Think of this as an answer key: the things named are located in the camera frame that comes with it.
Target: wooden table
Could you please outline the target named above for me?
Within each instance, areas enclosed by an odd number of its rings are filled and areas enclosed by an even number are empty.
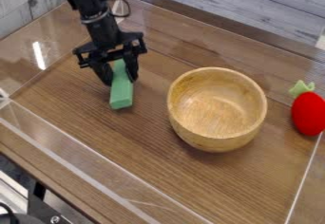
[[[324,160],[321,136],[305,138],[290,123],[288,89],[304,79],[325,96],[325,65],[129,1],[121,27],[142,30],[149,46],[133,108],[113,111],[110,89],[78,67],[70,50],[88,37],[67,4],[0,42],[0,86],[12,94],[0,111],[2,153],[100,223],[285,223],[313,153]],[[167,119],[169,86],[201,66],[236,69],[268,96],[262,132],[226,154],[190,148]],[[313,164],[317,177],[290,223],[321,220],[321,167]],[[312,206],[309,191],[318,197]]]

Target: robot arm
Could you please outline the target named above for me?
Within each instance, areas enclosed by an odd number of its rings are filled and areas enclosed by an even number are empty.
[[[91,42],[74,49],[80,68],[91,67],[106,85],[113,85],[110,61],[123,59],[131,82],[138,78],[138,55],[147,52],[142,32],[119,30],[109,0],[67,0],[80,13]]]

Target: bowl rim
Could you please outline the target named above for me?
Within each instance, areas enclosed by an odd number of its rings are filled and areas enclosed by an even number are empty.
[[[174,115],[174,112],[173,112],[173,105],[171,105],[171,93],[174,91],[174,88],[177,86],[177,84],[183,80],[185,77],[187,77],[190,74],[194,74],[194,73],[198,73],[198,72],[202,72],[202,71],[206,71],[206,70],[217,70],[217,71],[225,71],[225,72],[229,72],[229,73],[233,73],[233,74],[237,74],[241,78],[244,78],[249,83],[252,83],[253,87],[258,90],[260,94],[261,94],[261,97],[262,97],[262,113],[257,119],[257,121],[254,122],[254,124],[245,130],[242,130],[241,132],[237,132],[229,136],[225,136],[225,137],[210,137],[210,136],[206,136],[206,135],[201,135],[193,131],[190,131],[187,129],[187,127],[179,122],[178,118],[175,117]],[[167,92],[167,111],[169,111],[169,115],[173,116],[173,119],[174,121],[194,135],[197,136],[201,136],[206,139],[221,139],[221,140],[226,140],[226,139],[233,139],[233,138],[237,138],[237,137],[241,137],[241,136],[245,136],[246,134],[249,134],[250,132],[253,132],[262,124],[264,120],[265,120],[265,117],[266,117],[266,111],[268,111],[268,99],[266,99],[266,96],[265,96],[265,93],[262,91],[262,88],[260,87],[260,85],[256,83],[256,81],[248,77],[245,74],[242,74],[241,72],[233,70],[233,69],[229,69],[229,68],[225,68],[225,67],[201,67],[201,68],[197,68],[197,69],[193,69],[191,71],[186,72],[185,74],[182,74],[178,79],[173,82],[171,86],[169,87],[169,92]]]

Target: wooden bowl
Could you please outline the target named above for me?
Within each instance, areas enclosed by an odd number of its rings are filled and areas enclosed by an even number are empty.
[[[195,69],[169,89],[173,128],[193,147],[207,152],[244,146],[261,129],[266,108],[262,89],[232,69]]]

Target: strawberry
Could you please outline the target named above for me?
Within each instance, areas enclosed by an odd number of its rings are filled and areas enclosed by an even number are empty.
[[[292,120],[298,131],[308,136],[316,136],[325,130],[325,101],[313,91],[314,83],[305,85],[302,81],[289,91],[296,98]]]

